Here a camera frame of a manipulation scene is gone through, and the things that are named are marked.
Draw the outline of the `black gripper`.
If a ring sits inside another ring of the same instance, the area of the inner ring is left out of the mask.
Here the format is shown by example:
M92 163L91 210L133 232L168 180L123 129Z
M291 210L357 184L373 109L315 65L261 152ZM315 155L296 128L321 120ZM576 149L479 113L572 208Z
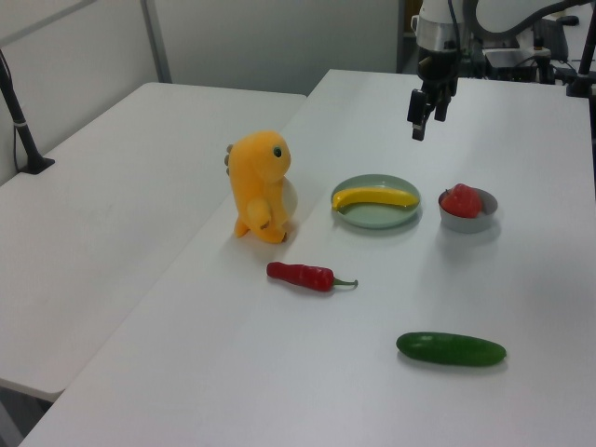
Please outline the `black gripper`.
M427 99L437 101L435 119L446 120L451 97L456 94L459 77L459 51L432 51L418 49L417 74L422 80L422 90L414 89L411 93L407 121L412 124L414 140L425 138L427 122Z

